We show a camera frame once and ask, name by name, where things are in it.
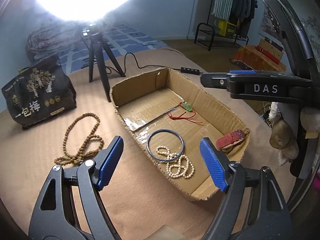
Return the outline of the brown leather watch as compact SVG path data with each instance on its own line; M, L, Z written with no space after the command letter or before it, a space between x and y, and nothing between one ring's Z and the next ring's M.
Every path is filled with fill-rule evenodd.
M216 141L216 148L222 152L231 151L236 145L242 143L245 134L242 129L234 130Z

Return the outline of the orange covered furniture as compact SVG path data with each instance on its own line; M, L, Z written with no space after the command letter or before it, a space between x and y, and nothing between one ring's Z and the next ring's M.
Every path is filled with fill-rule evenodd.
M241 69L268 70L284 72L285 64L281 63L284 50L268 38L261 39L258 45L245 45L238 49L231 63Z

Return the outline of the black clothes rack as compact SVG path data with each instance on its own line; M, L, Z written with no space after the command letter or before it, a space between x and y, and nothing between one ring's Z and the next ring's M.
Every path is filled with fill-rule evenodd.
M248 44L249 28L257 8L257 0L210 0L207 20L197 25L194 43L209 51L226 47L215 45L216 37L232 40L231 47L237 47L238 41Z

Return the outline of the yellow box on rack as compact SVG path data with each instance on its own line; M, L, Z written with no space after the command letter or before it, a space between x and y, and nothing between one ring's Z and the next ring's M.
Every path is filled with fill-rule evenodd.
M220 29L219 35L227 38L233 38L236 33L237 26L228 21L219 20L218 28Z

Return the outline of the plush toy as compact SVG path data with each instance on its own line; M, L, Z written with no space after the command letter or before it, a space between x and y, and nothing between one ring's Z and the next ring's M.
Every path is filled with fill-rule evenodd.
M279 151L278 163L280 166L289 160L298 157L298 142L292 128L284 120L280 110L281 103L272 102L269 120L272 122L270 145ZM319 136L319 109L305 107L300 113L302 127L306 130L308 139L316 139Z

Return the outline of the cardboard box tray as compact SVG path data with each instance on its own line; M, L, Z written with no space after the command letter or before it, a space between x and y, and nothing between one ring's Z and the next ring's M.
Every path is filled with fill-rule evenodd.
M170 179L191 201L208 200L217 191L200 155L200 141L212 143L242 129L245 139L226 155L242 161L249 145L249 129L227 106L175 70L157 69L116 83L110 92L117 116L146 155L166 172L166 164L155 160L157 146L184 151L195 167L189 178Z

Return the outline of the dark hanging clothes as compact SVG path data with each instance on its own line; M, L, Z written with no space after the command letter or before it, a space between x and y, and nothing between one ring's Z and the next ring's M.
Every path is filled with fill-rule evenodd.
M257 7L257 0L233 0L228 20L231 24L238 26L239 37L247 37Z

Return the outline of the blue patterned bed sheet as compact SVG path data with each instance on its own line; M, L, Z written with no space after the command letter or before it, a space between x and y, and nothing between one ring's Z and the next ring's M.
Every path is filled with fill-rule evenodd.
M163 41L123 24L105 28L102 34L116 57L125 55L126 53L137 53L168 47ZM60 48L56 52L65 74L71 74L88 66L89 44L89 38L84 37Z

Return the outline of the black snack bag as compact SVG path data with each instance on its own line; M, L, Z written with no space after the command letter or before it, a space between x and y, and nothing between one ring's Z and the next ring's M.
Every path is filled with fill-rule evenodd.
M12 119L23 128L76 108L76 91L57 55L26 68L2 93Z

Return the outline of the black tripod stand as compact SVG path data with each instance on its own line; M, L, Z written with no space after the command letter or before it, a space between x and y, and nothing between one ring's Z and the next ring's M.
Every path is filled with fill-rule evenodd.
M110 84L107 76L107 68L105 65L105 60L103 56L103 51L107 54L111 62L116 68L116 71L119 73L121 77L125 77L124 71L121 69L116 57L112 53L110 46L104 40L102 33L99 30L99 27L95 23L91 23L87 28L82 31L83 37L88 36L90 39L90 45L88 47L89 50L89 59L88 59L88 74L89 74L89 82L93 81L93 69L94 62L98 66L101 83L103 85L106 97L108 102L111 102L110 99Z

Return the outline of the folded floral quilt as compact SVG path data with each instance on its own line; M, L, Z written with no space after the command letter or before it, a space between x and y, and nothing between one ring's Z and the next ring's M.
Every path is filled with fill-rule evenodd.
M80 41L83 27L84 25L78 22L57 22L41 26L27 38L27 58L34 63Z

